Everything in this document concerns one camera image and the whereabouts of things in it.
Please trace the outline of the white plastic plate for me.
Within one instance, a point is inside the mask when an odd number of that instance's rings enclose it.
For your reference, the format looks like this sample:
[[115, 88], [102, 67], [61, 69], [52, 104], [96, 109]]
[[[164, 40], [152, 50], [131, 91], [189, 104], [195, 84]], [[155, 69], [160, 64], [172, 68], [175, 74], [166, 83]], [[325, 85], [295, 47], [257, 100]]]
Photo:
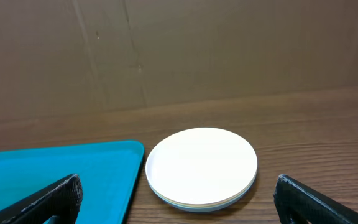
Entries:
[[186, 204], [227, 200], [257, 175], [254, 148], [219, 128], [193, 128], [160, 141], [150, 152], [147, 182], [164, 197]]

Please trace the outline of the yellow-green plastic plate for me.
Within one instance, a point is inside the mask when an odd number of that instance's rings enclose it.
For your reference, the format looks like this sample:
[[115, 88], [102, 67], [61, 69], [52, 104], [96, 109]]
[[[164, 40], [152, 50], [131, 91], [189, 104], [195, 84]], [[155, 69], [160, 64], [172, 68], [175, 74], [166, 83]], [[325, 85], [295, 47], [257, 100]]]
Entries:
[[[254, 183], [254, 182], [256, 182], [256, 181], [257, 181], [257, 176], [255, 175], [254, 178], [251, 180], [251, 182], [250, 182], [249, 185], [251, 185], [252, 183]], [[229, 198], [229, 199], [227, 199], [227, 200], [222, 200], [222, 201], [215, 202], [215, 203], [199, 204], [199, 205], [180, 203], [180, 202], [176, 202], [176, 201], [170, 200], [170, 199], [168, 199], [168, 200], [171, 201], [171, 202], [174, 202], [174, 203], [178, 203], [179, 205], [185, 205], [185, 206], [189, 206], [189, 207], [202, 207], [202, 206], [217, 205], [217, 204], [220, 204], [220, 203], [222, 203], [222, 202], [227, 202], [228, 200], [233, 199], [235, 196], [233, 196], [233, 197], [231, 197], [231, 198]]]

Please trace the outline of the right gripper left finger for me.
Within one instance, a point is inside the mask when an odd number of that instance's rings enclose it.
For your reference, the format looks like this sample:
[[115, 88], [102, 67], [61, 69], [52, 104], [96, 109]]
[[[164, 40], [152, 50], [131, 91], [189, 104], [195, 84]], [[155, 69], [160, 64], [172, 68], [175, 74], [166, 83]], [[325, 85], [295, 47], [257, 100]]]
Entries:
[[0, 210], [0, 224], [74, 224], [83, 201], [77, 174], [70, 174]]

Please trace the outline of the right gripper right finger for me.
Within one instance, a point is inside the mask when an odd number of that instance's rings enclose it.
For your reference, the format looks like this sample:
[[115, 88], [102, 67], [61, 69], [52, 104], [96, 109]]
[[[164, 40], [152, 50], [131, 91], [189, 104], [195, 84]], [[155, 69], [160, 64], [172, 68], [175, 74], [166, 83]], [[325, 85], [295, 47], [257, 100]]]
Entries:
[[273, 201], [281, 224], [358, 224], [358, 213], [287, 175], [279, 175]]

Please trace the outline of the light blue plastic plate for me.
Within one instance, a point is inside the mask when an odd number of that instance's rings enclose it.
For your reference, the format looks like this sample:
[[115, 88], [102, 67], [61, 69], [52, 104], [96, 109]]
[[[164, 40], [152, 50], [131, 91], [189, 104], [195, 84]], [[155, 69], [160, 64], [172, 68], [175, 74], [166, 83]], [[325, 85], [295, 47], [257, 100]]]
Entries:
[[240, 193], [240, 195], [235, 196], [233, 199], [230, 199], [227, 202], [222, 202], [217, 205], [209, 205], [209, 206], [202, 206], [202, 207], [189, 207], [189, 206], [185, 206], [185, 205], [179, 205], [178, 203], [174, 203], [174, 202], [169, 201], [168, 199], [163, 198], [154, 189], [152, 189], [152, 191], [154, 192], [154, 194], [156, 196], [158, 196], [160, 199], [162, 199], [165, 203], [167, 203], [177, 209], [180, 209], [180, 210], [183, 210], [186, 212], [206, 213], [206, 212], [215, 212], [217, 210], [221, 210], [223, 208], [231, 206], [232, 204], [239, 201], [244, 195], [246, 195], [247, 192], [249, 192], [253, 188], [254, 185], [255, 185], [255, 182], [252, 183], [251, 185], [249, 185], [248, 188], [246, 188], [243, 192]]

